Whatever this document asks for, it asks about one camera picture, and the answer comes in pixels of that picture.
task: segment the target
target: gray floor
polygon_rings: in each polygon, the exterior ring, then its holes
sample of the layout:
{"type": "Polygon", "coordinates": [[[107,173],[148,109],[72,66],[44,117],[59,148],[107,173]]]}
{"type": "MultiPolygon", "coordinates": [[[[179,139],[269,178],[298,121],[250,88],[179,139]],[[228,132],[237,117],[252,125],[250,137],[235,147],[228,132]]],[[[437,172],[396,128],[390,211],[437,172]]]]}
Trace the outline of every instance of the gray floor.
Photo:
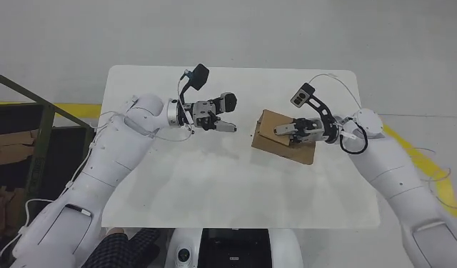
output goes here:
{"type": "MultiPolygon", "coordinates": [[[[0,74],[50,101],[101,103],[115,64],[349,69],[364,106],[455,167],[456,9],[457,0],[0,0],[0,74]]],[[[0,89],[0,100],[20,99],[0,89]]],[[[392,211],[383,200],[380,209],[379,229],[298,232],[307,267],[410,267],[392,211]]]]}

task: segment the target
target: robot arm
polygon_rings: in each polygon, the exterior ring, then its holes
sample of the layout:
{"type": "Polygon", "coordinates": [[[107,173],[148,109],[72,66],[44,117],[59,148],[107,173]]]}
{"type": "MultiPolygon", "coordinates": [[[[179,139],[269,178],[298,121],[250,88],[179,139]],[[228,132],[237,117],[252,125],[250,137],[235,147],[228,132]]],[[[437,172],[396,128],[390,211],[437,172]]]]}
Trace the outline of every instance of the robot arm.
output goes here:
{"type": "Polygon", "coordinates": [[[294,119],[292,124],[276,127],[276,133],[288,134],[291,142],[339,142],[362,177],[382,194],[398,217],[403,246],[413,265],[454,267],[457,222],[422,185],[400,144],[383,132],[379,116],[360,109],[353,116],[333,117],[313,93],[314,88],[304,84],[291,102],[297,107],[310,104],[321,118],[294,119]]]}
{"type": "MultiPolygon", "coordinates": [[[[206,82],[208,72],[202,76],[196,71],[194,80],[206,82]]],[[[123,112],[113,115],[91,143],[87,163],[75,182],[29,227],[21,229],[12,267],[81,266],[99,242],[101,216],[109,197],[138,166],[160,129],[194,124],[205,130],[236,131],[235,125],[221,125],[224,122],[215,117],[235,109],[232,93],[182,105],[176,99],[164,104],[157,96],[147,94],[132,98],[123,112]],[[196,112],[201,106],[207,106],[208,115],[196,112]]]]}

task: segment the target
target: yellow tape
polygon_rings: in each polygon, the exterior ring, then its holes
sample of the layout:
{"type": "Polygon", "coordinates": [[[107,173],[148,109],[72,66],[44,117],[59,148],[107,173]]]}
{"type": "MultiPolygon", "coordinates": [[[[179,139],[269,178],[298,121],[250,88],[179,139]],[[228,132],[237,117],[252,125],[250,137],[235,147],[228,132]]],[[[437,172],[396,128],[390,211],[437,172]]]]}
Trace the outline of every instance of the yellow tape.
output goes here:
{"type": "MultiPolygon", "coordinates": [[[[391,135],[398,143],[408,152],[414,165],[420,169],[424,174],[433,179],[441,179],[447,175],[447,171],[439,167],[432,159],[422,154],[419,150],[415,149],[413,145],[398,135],[392,128],[384,124],[384,131],[391,135]]],[[[454,191],[452,188],[451,178],[444,179],[439,182],[434,182],[436,185],[436,193],[438,197],[452,207],[457,207],[456,199],[454,198],[454,191]]],[[[443,207],[454,217],[457,217],[457,209],[452,209],[443,205],[443,207]]]]}
{"type": "MultiPolygon", "coordinates": [[[[19,102],[0,102],[0,104],[16,104],[19,102]]],[[[57,107],[62,108],[73,116],[78,118],[93,118],[98,119],[101,112],[101,104],[69,104],[58,103],[57,107]]],[[[434,179],[441,179],[447,175],[447,171],[439,167],[432,159],[422,154],[419,150],[415,149],[413,145],[398,135],[392,128],[384,125],[384,131],[391,135],[411,156],[413,163],[425,175],[433,177],[434,179]]],[[[446,204],[457,207],[457,202],[454,198],[454,191],[451,183],[451,178],[444,179],[443,181],[434,182],[436,191],[439,198],[446,204]]],[[[443,207],[454,217],[457,217],[457,209],[450,207],[443,207]]]]}
{"type": "MultiPolygon", "coordinates": [[[[0,104],[18,104],[23,102],[0,101],[0,104]]],[[[101,112],[101,104],[77,104],[77,103],[56,103],[55,106],[67,111],[78,118],[98,119],[101,112]]]]}

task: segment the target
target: white table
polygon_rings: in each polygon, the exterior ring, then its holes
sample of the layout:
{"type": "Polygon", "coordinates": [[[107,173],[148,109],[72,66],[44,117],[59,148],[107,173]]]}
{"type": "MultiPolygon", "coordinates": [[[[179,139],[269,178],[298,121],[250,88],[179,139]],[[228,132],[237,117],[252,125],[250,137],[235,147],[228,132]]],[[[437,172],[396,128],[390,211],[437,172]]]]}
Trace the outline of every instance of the white table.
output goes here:
{"type": "MultiPolygon", "coordinates": [[[[114,66],[102,112],[119,110],[132,95],[153,92],[176,98],[180,66],[114,66]]],[[[263,109],[288,116],[318,116],[297,109],[290,98],[313,76],[333,73],[358,97],[351,71],[210,68],[208,83],[189,89],[186,101],[238,98],[236,110],[221,115],[236,133],[203,131],[185,142],[156,140],[142,163],[120,183],[106,205],[104,227],[289,227],[363,228],[380,223],[375,191],[337,145],[316,145],[314,164],[302,165],[251,148],[263,109]]],[[[316,96],[334,114],[352,114],[357,105],[344,87],[320,76],[316,96]]],[[[103,124],[108,116],[102,116],[103,124]]],[[[184,129],[160,134],[179,139],[184,129]]]]}

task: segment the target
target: cardboard box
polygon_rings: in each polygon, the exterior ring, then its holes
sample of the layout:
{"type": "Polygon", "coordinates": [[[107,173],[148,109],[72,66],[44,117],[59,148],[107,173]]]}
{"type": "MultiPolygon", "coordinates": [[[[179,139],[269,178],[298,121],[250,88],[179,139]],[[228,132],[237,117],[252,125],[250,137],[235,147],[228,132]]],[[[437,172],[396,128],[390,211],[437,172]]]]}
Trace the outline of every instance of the cardboard box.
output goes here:
{"type": "Polygon", "coordinates": [[[23,161],[34,153],[38,130],[0,135],[0,165],[23,161]]]}
{"type": "Polygon", "coordinates": [[[25,189],[16,188],[9,192],[6,187],[0,187],[0,237],[12,237],[17,233],[25,197],[25,189]]]}
{"type": "Polygon", "coordinates": [[[256,132],[251,146],[298,163],[313,164],[315,142],[289,144],[288,136],[274,134],[273,130],[276,126],[291,123],[292,121],[291,117],[265,109],[257,121],[256,132]]]}

